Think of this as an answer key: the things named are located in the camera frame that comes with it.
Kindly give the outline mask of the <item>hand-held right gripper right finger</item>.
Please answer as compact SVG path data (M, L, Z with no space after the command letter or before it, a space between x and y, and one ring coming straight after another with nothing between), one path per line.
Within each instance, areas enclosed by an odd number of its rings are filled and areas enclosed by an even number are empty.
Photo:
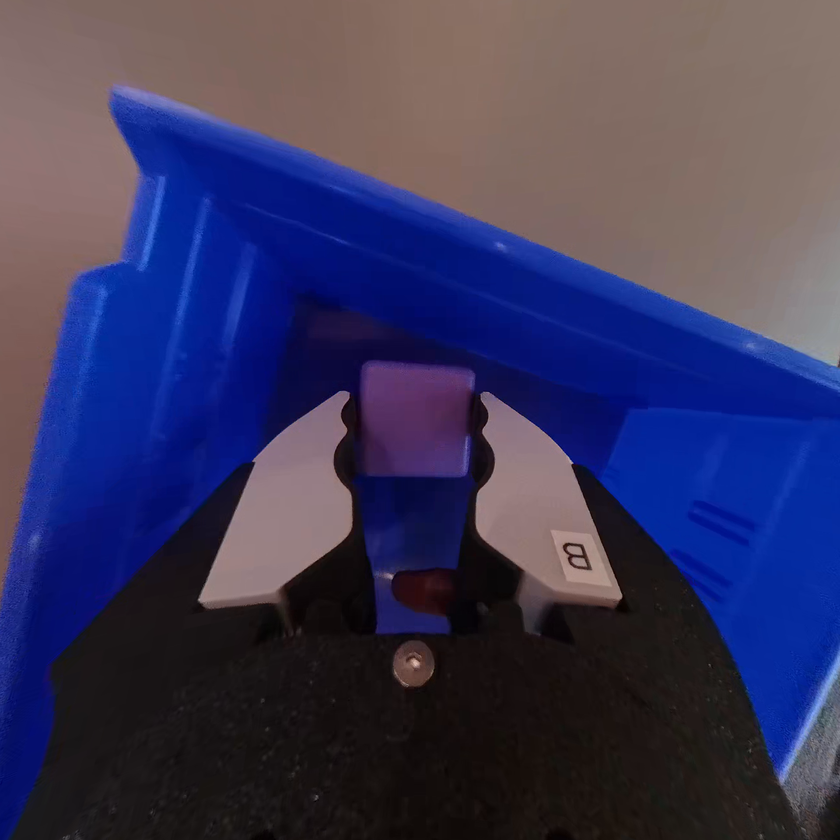
M475 481L459 552L459 619L482 608L521 611L527 631L559 631L565 607L615 611L623 592L573 463L499 397L475 402Z

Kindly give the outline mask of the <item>purple foam cube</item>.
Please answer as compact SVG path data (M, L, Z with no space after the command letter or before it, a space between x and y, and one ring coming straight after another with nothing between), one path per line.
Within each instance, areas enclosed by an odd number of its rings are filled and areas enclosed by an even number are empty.
M469 467L475 373L370 360L360 370L358 458L365 476L456 479Z

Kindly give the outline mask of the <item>blue plastic bin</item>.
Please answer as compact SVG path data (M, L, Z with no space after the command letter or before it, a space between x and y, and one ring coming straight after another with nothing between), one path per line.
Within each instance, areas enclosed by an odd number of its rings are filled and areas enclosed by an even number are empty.
M48 667L269 433L370 356L470 366L687 574L782 781L838 681L838 368L147 91L119 259L70 287L2 601L2 838Z

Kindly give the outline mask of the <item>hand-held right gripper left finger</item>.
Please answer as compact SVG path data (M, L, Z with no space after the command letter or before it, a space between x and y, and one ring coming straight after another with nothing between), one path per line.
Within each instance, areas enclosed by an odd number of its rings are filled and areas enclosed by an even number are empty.
M255 458L200 593L206 610L276 607L290 631L326 602L363 630L363 526L354 486L356 410L339 391Z

